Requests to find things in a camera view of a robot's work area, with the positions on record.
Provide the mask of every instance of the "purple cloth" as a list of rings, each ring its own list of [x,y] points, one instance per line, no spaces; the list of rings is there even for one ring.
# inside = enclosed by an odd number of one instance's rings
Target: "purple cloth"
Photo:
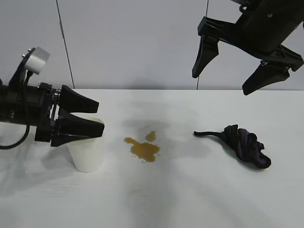
[[[227,126],[223,132],[194,132],[195,136],[214,135],[227,143],[236,153],[236,156],[244,161],[251,162],[261,169],[271,165],[271,160],[261,150],[264,145],[257,141],[257,136],[246,129],[238,129],[238,125]]]

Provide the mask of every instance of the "paper cup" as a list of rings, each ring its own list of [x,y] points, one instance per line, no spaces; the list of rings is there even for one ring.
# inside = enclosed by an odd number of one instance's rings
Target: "paper cup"
[[[103,123],[98,118],[78,115],[81,118]],[[105,149],[104,134],[102,137],[82,139],[67,143],[74,164],[80,172],[93,172],[98,170],[103,163]]]

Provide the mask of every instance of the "black cable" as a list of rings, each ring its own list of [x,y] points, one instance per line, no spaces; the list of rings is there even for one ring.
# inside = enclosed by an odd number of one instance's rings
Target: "black cable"
[[[25,82],[24,82],[24,84],[22,86],[22,104],[23,104],[23,109],[24,109],[25,118],[26,118],[26,124],[27,124],[27,127],[25,129],[25,133],[24,133],[24,135],[22,136],[22,138],[18,142],[14,143],[12,145],[7,145],[7,146],[0,145],[0,150],[8,150],[8,149],[12,149],[12,148],[14,148],[16,146],[19,146],[21,143],[24,142],[24,140],[29,135],[30,123],[29,123],[29,110],[28,110],[28,101],[27,101],[26,88],[27,88],[27,85],[28,85],[28,82],[29,82],[29,78],[32,75],[33,75],[33,72],[28,71],[27,77],[26,77]]]
[[[59,10],[58,0],[56,0],[56,6],[57,6],[58,17],[59,17],[59,24],[60,24],[60,29],[61,29],[61,35],[62,35],[63,42],[64,42],[64,44],[65,44],[65,49],[66,49],[67,63],[68,63],[68,67],[69,67],[69,69],[70,69],[70,74],[71,74],[71,78],[72,78],[73,89],[75,89],[74,78],[73,78],[73,74],[72,74],[72,68],[71,68],[70,58],[69,58],[68,51],[67,51],[67,42],[66,42],[66,38],[65,38],[65,33],[64,33],[64,31],[63,31],[63,26],[62,26],[62,20],[61,20],[61,15],[60,15],[60,10]]]

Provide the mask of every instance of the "liquid stain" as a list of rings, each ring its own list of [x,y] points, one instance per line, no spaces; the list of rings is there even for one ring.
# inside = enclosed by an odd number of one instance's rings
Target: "liquid stain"
[[[154,142],[156,140],[156,132],[151,131],[149,134],[146,135],[145,138],[148,142]]]
[[[150,132],[146,136],[146,140],[149,142],[153,142],[156,140],[155,131]],[[129,144],[133,144],[131,147],[131,153],[136,155],[139,159],[144,159],[146,162],[155,161],[155,154],[160,151],[160,147],[148,142],[138,142],[135,139],[128,137],[125,138],[124,141]]]

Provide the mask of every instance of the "white wall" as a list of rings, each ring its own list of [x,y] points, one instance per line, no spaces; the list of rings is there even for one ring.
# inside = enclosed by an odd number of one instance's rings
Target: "white wall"
[[[41,46],[51,56],[31,84],[47,82],[71,85],[55,0],[1,0],[0,77],[9,82],[22,54]]]
[[[206,0],[59,0],[77,88],[195,89],[191,70]],[[208,17],[235,22],[239,5],[210,0]],[[2,0],[0,76],[8,82],[32,46],[51,57],[39,77],[71,86],[55,0]],[[304,31],[284,43],[304,56]],[[259,60],[219,43],[220,55],[203,71],[200,89],[241,89]],[[304,67],[266,89],[304,90]]]
[[[236,22],[239,5],[210,0],[208,16]],[[60,0],[75,83],[81,88],[194,89],[197,26],[206,0]],[[303,29],[286,45],[304,56]],[[260,60],[220,42],[200,89],[241,89]],[[304,67],[271,89],[304,89]]]

